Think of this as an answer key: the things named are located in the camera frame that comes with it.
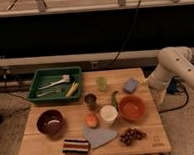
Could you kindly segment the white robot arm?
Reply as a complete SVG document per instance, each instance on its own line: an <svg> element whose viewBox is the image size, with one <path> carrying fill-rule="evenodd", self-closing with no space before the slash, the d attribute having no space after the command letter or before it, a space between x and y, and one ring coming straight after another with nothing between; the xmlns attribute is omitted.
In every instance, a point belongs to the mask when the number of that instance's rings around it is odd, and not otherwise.
<svg viewBox="0 0 194 155"><path fill-rule="evenodd" d="M146 78L155 103L159 105L163 102L173 76L181 77L194 90L194 65L191 59L192 50L188 47L166 47L159 51L158 66Z"/></svg>

